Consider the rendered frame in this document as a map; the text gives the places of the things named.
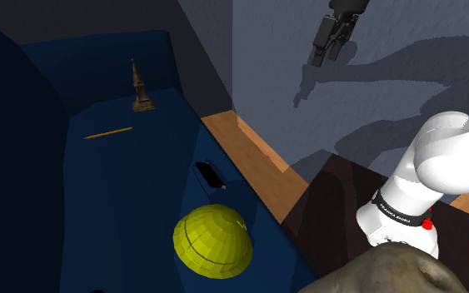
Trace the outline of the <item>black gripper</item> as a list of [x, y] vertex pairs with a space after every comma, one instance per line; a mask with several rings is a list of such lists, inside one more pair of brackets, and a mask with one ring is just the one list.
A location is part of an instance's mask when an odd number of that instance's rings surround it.
[[320, 67], [330, 48], [327, 57], [336, 61], [342, 46], [352, 35], [357, 24], [358, 15], [363, 14], [370, 0], [330, 0], [332, 15], [325, 15], [313, 40], [315, 47], [312, 65]]

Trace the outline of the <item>brown tower figurine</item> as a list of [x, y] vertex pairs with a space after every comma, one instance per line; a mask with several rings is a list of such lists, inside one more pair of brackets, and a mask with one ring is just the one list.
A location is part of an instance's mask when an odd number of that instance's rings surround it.
[[145, 112], [155, 110], [155, 102], [146, 94], [145, 84], [142, 80], [140, 73], [137, 70], [134, 59], [132, 62], [132, 81], [136, 91], [136, 99], [132, 102], [132, 109], [134, 112]]

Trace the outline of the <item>black rectangular device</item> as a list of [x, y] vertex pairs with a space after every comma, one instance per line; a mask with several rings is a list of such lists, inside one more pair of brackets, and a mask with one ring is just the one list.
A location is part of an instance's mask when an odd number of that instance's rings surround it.
[[227, 187], [221, 177], [213, 170], [212, 166], [208, 162], [196, 162], [195, 167], [199, 170], [202, 177], [211, 188], [225, 189]]

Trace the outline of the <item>yellow pencil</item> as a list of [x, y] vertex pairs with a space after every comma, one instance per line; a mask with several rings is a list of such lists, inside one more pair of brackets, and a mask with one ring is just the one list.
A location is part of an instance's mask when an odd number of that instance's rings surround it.
[[109, 132], [102, 132], [102, 133], [98, 133], [98, 134], [93, 134], [93, 135], [84, 137], [83, 140], [90, 140], [90, 139], [93, 139], [93, 138], [109, 136], [109, 135], [117, 134], [117, 133], [121, 133], [121, 132], [127, 132], [127, 131], [131, 131], [132, 129], [133, 129], [133, 127], [125, 127], [125, 128], [121, 128], [121, 129], [117, 129], [117, 130], [113, 130], [113, 131], [109, 131]]

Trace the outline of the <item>yellow dome hat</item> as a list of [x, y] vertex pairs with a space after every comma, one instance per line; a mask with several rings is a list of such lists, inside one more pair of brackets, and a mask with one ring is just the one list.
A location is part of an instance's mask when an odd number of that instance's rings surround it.
[[172, 240], [182, 263], [206, 278], [233, 278], [252, 260], [246, 223], [228, 206], [211, 204], [190, 211], [176, 224]]

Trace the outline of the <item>dark brown robot stand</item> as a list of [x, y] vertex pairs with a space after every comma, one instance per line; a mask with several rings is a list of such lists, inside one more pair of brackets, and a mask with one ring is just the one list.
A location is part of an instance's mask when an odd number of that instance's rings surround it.
[[[371, 248], [356, 212], [386, 180], [364, 166], [330, 155], [282, 222], [300, 252], [292, 293]], [[469, 214], [438, 201], [432, 206], [432, 222], [439, 260], [469, 292]]]

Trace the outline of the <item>grey-brown lumpy object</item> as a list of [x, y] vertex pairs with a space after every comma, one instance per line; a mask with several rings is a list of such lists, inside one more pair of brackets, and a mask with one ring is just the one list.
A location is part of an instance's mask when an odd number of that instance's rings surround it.
[[298, 293], [468, 293], [438, 259], [415, 247], [387, 242]]

